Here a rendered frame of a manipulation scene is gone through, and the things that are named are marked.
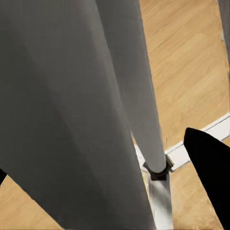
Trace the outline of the camera tripod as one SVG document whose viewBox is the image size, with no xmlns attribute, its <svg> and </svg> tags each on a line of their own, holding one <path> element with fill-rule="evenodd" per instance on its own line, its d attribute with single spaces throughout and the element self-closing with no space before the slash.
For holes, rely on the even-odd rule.
<svg viewBox="0 0 230 230">
<path fill-rule="evenodd" d="M 230 113 L 200 131 L 222 142 Z M 0 168 L 64 230 L 174 230 L 190 161 L 164 151 L 139 0 L 0 0 Z"/>
</svg>

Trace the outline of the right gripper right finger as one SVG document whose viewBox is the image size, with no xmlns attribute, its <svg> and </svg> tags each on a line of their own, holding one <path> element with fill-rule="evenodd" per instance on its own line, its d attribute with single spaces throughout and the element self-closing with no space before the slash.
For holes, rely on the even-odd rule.
<svg viewBox="0 0 230 230">
<path fill-rule="evenodd" d="M 193 128 L 186 128 L 184 146 L 223 229 L 230 230 L 230 147 Z"/>
</svg>

